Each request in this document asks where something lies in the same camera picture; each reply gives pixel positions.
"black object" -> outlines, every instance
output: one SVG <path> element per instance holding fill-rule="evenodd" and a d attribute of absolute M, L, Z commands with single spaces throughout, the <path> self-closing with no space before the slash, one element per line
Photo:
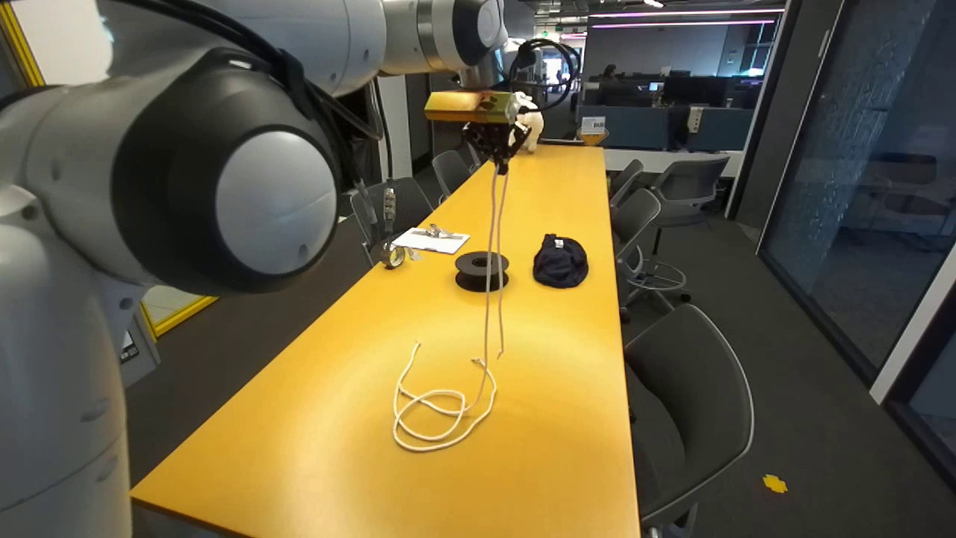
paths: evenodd
<path fill-rule="evenodd" d="M 541 251 L 536 253 L 536 280 L 544 286 L 576 286 L 588 277 L 585 248 L 560 232 L 548 232 Z"/>
<path fill-rule="evenodd" d="M 231 293 L 272 289 L 306 272 L 272 274 L 243 263 L 218 223 L 222 174 L 234 153 L 264 132 L 308 139 L 325 156 L 336 181 L 345 181 L 330 129 L 302 115 L 270 66 L 249 51 L 205 54 L 130 124 L 113 160 L 112 196 L 122 241 L 154 274 L 190 293 Z"/>
<path fill-rule="evenodd" d="M 464 289 L 484 293 L 509 283 L 509 256 L 496 251 L 469 251 L 455 260 L 455 280 Z"/>

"chair backrest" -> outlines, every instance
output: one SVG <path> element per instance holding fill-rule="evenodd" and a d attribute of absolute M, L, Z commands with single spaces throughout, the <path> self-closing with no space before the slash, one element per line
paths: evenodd
<path fill-rule="evenodd" d="M 433 156 L 432 171 L 438 174 L 438 181 L 445 196 L 472 177 L 472 166 L 466 165 L 466 157 L 458 148 L 445 148 L 445 153 Z"/>
<path fill-rule="evenodd" d="M 754 446 L 756 410 L 748 371 L 718 322 L 696 305 L 680 305 L 629 343 L 629 364 L 677 422 L 685 471 L 644 497 L 647 523 L 683 516 L 720 471 Z"/>
<path fill-rule="evenodd" d="M 620 213 L 623 199 L 641 184 L 641 174 L 647 171 L 647 165 L 641 157 L 630 157 L 629 166 L 620 177 L 617 192 L 609 195 L 609 210 Z"/>
<path fill-rule="evenodd" d="M 391 232 L 385 229 L 385 222 L 382 222 L 385 187 L 394 187 Z M 370 256 L 381 253 L 385 239 L 421 223 L 433 213 L 433 204 L 429 199 L 429 195 L 414 177 L 397 177 L 378 184 L 360 184 L 357 192 L 349 192 L 349 207 L 363 229 L 363 244 Z"/>
<path fill-rule="evenodd" d="M 665 213 L 700 213 L 706 204 L 718 199 L 718 181 L 729 156 L 700 157 L 700 160 L 672 160 L 656 192 L 665 199 Z"/>
<path fill-rule="evenodd" d="M 700 132 L 690 138 L 688 147 L 696 153 L 745 148 L 751 121 L 754 109 L 748 106 L 706 106 Z"/>
<path fill-rule="evenodd" d="M 623 248 L 620 248 L 620 269 L 629 274 L 644 272 L 647 248 L 653 239 L 653 226 L 660 219 L 660 199 L 648 187 L 636 187 L 623 199 Z"/>

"floor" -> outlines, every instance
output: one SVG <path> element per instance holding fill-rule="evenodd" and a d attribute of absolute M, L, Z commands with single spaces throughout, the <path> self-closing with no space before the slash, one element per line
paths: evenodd
<path fill-rule="evenodd" d="M 363 274 L 364 253 L 357 244 L 357 229 L 345 226 L 321 272 L 276 295 L 222 299 L 158 343 L 164 364 L 130 390 L 134 477 Z M 754 450 L 703 498 L 700 538 L 956 534 L 956 492 L 869 401 L 735 223 L 711 219 L 672 226 L 660 256 L 690 274 L 693 301 L 741 353 L 759 410 Z M 641 332 L 656 314 L 656 301 L 636 301 L 626 332 Z M 790 497 L 768 497 L 765 471 L 786 477 Z M 207 538 L 148 510 L 139 510 L 139 534 Z"/>

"yellow tabletop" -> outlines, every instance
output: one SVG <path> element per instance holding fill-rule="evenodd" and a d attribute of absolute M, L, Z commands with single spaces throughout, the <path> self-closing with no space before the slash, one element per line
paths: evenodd
<path fill-rule="evenodd" d="M 484 165 L 432 216 L 472 236 L 464 251 L 484 248 L 490 181 Z M 544 232 L 585 244 L 581 286 L 533 277 Z M 502 390 L 460 446 L 411 453 L 391 438 L 394 381 L 417 341 L 411 387 L 475 393 L 482 381 L 484 295 L 455 283 L 455 256 L 420 253 L 370 269 L 131 497 L 270 538 L 636 538 L 600 148 L 541 147 L 512 160 L 502 251 L 505 355 L 490 362 Z"/>

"glass wall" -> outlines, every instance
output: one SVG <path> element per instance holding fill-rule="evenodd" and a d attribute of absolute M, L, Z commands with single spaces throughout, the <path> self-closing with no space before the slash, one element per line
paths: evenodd
<path fill-rule="evenodd" d="M 956 232 L 956 2 L 847 2 L 765 260 L 866 380 Z"/>

